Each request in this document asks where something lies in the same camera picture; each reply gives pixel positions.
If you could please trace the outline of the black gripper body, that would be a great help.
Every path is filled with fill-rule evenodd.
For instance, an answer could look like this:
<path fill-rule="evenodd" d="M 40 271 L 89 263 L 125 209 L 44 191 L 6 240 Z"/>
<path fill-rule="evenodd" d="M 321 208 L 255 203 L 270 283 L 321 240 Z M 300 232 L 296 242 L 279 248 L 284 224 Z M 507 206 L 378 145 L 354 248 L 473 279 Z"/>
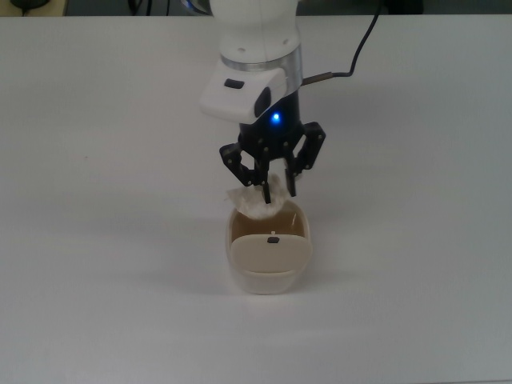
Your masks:
<path fill-rule="evenodd" d="M 282 98 L 252 124 L 239 124 L 238 142 L 243 151 L 260 158 L 265 148 L 270 158 L 282 158 L 285 142 L 297 144 L 303 134 L 299 93 Z"/>

